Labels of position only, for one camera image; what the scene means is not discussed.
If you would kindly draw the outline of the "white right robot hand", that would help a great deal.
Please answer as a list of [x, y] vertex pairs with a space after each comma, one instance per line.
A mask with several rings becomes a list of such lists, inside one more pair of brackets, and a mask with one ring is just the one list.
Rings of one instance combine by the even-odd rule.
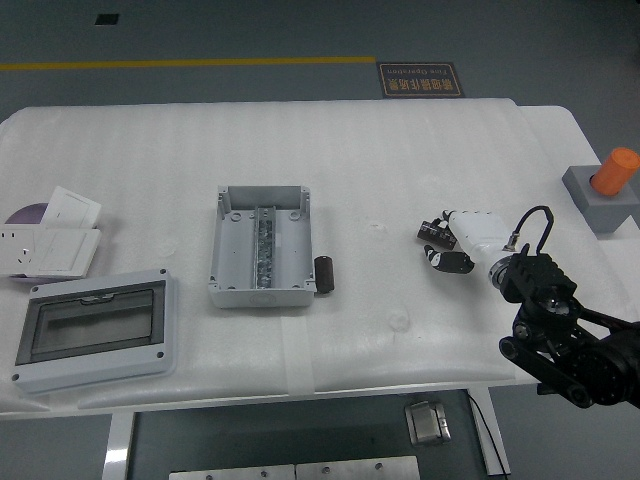
[[498, 215], [460, 210], [445, 210], [440, 217], [423, 221], [417, 232], [417, 238], [425, 242], [426, 258], [436, 271], [469, 274], [476, 270], [489, 280], [508, 266], [509, 236]]

